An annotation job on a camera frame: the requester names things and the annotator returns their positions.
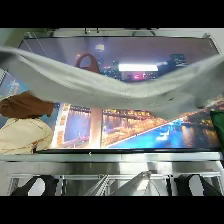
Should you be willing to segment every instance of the green object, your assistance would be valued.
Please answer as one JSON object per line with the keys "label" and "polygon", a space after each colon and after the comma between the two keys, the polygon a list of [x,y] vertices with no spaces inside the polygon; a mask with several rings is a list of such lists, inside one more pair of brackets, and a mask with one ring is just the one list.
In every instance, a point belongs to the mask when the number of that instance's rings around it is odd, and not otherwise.
{"label": "green object", "polygon": [[224,150],[224,111],[210,111],[213,126],[217,132],[222,150]]}

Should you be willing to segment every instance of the screen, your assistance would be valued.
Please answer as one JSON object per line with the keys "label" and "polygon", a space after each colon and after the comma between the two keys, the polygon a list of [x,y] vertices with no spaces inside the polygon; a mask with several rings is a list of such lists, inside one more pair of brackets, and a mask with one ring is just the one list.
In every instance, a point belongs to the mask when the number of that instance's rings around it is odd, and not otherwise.
{"label": "screen", "polygon": [[[82,54],[90,53],[96,58],[101,75],[128,83],[153,82],[164,74],[218,54],[211,39],[173,37],[24,39],[20,48],[72,66]],[[90,60],[84,58],[81,66],[89,64]],[[10,96],[26,88],[9,71],[1,84],[0,95]],[[213,107],[169,121],[153,116],[150,111],[105,109],[101,148],[181,150],[219,147],[209,117],[211,109],[224,109],[224,100],[220,98]],[[88,147],[91,108],[56,102],[52,116],[42,119],[55,132],[51,148]],[[1,117],[0,125],[3,126],[5,121],[6,118]]]}

